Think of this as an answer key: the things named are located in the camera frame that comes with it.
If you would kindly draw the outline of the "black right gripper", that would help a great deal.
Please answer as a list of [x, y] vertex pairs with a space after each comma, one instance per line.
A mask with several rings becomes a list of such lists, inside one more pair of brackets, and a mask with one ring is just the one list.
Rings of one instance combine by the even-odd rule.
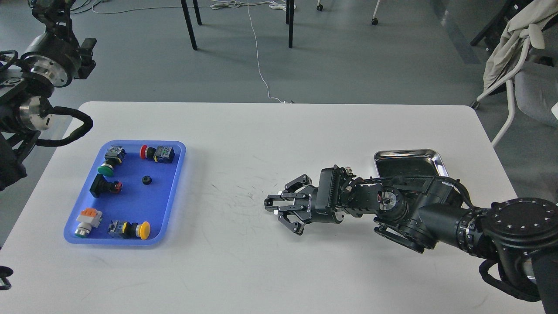
[[275, 198], [274, 205], [279, 210], [273, 213], [277, 220], [291, 232], [301, 236], [307, 223], [341, 223], [343, 212], [337, 212], [331, 204], [329, 187], [314, 187], [312, 179], [303, 174], [285, 185], [280, 197]]

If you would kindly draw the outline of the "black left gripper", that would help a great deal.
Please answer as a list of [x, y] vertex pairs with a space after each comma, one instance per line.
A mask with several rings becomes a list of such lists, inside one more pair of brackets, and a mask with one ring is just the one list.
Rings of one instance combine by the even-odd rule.
[[75, 36], [70, 16], [74, 3], [74, 0], [31, 2], [32, 15], [46, 26], [46, 32], [34, 39], [22, 60], [31, 73], [46, 78], [55, 88], [66, 87], [73, 79], [87, 79], [96, 67], [92, 59], [96, 38], [86, 38], [79, 48], [61, 39]]

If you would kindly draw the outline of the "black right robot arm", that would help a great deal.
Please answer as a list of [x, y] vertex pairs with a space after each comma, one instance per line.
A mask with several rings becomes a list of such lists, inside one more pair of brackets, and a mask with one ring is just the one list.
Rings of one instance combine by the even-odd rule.
[[541, 301], [557, 312], [557, 205], [540, 198], [515, 198], [480, 208], [466, 187], [440, 175], [357, 177], [349, 167], [321, 171], [319, 185], [307, 175], [264, 200], [291, 232], [307, 224], [341, 223], [344, 216], [374, 214], [374, 231], [423, 253], [439, 242], [482, 258], [487, 284], [520, 300]]

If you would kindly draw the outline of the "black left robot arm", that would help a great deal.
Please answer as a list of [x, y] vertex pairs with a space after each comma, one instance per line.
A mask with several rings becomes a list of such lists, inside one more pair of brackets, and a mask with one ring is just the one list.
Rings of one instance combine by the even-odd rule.
[[[61, 147], [83, 137], [92, 129], [92, 119], [77, 109], [52, 106], [49, 98], [55, 88], [73, 80], [86, 79], [96, 66], [92, 59], [95, 38], [78, 42], [72, 29], [73, 0], [32, 0], [34, 18], [45, 31], [19, 55], [15, 50], [1, 52], [1, 161], [0, 188], [27, 176], [23, 162], [36, 146]], [[70, 116], [82, 125], [60, 140], [41, 139], [52, 116]]]

